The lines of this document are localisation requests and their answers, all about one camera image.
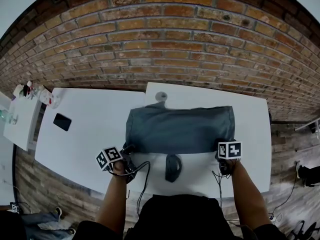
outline gray circular object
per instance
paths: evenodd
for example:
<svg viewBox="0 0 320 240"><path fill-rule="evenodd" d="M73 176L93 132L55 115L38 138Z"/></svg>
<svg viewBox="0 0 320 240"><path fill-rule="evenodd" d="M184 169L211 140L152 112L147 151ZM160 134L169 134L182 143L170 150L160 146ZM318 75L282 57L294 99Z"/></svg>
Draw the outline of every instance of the gray circular object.
<svg viewBox="0 0 320 240"><path fill-rule="evenodd" d="M168 95L163 92L163 91L159 91L156 95L155 95L155 99L157 102L165 102L168 98Z"/></svg>

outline jeans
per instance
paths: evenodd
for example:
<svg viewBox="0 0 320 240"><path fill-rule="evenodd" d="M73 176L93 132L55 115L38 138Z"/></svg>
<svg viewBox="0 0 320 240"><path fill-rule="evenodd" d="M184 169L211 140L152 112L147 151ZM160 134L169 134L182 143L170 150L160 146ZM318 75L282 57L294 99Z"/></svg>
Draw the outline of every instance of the jeans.
<svg viewBox="0 0 320 240"><path fill-rule="evenodd" d="M67 229L45 230L41 229L38 224L48 222L58 222L59 215L54 212L33 213L21 216L24 224L27 240L61 240L70 236Z"/></svg>
<svg viewBox="0 0 320 240"><path fill-rule="evenodd" d="M312 169L300 166L298 174L301 179L305 180L304 184L307 187L314 187L314 184L320 183L320 166Z"/></svg>

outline person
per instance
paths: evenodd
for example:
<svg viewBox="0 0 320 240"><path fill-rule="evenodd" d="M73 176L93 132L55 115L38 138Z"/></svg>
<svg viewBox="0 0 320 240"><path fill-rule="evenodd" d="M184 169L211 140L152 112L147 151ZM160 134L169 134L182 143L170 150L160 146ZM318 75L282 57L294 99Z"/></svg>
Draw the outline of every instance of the person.
<svg viewBox="0 0 320 240"><path fill-rule="evenodd" d="M264 199L240 161L229 161L233 168L235 207L242 234L247 240L285 240L273 225ZM115 174L124 174L121 161ZM126 217L127 183L124 176L113 176L95 221L82 221L73 240L123 238ZM214 198L195 195L154 195L142 207L139 220L128 230L125 240L150 239L239 239L234 236Z"/></svg>
<svg viewBox="0 0 320 240"><path fill-rule="evenodd" d="M302 179L303 184L306 187L314 187L315 184L320 183L320 166L314 168L307 168L301 165L298 161L295 166L296 177Z"/></svg>
<svg viewBox="0 0 320 240"><path fill-rule="evenodd" d="M76 233L73 228L45 230L38 224L48 222L58 222L62 209L57 207L54 212L40 212L32 214L22 214L11 212L10 205L0 206L0 222L3 229L10 232L10 239L17 240L61 240Z"/></svg>

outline black shirt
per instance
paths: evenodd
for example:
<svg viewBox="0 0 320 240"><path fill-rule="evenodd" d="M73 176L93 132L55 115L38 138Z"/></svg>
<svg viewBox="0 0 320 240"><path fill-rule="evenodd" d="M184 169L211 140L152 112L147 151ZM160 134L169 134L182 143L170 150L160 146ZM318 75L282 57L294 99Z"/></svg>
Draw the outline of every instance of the black shirt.
<svg viewBox="0 0 320 240"><path fill-rule="evenodd" d="M286 239L272 224L256 228L252 235L258 240ZM108 240L122 239L121 235L99 223L83 221L79 224L73 240L101 237ZM194 195L154 195L143 206L138 222L128 231L125 240L193 238L240 239L233 235L216 199Z"/></svg>
<svg viewBox="0 0 320 240"><path fill-rule="evenodd" d="M2 235L5 231L6 235L10 236L8 239L27 239L26 230L20 214L11 211L0 211L0 225L2 229Z"/></svg>

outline brick wall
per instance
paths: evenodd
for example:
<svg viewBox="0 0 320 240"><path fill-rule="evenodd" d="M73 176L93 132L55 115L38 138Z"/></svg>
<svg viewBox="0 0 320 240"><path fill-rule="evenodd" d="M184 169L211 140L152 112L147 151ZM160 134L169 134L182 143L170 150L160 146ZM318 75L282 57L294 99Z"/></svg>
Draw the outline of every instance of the brick wall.
<svg viewBox="0 0 320 240"><path fill-rule="evenodd" d="M295 0L38 0L0 40L0 91L145 90L147 82L267 99L274 120L320 106L320 27Z"/></svg>

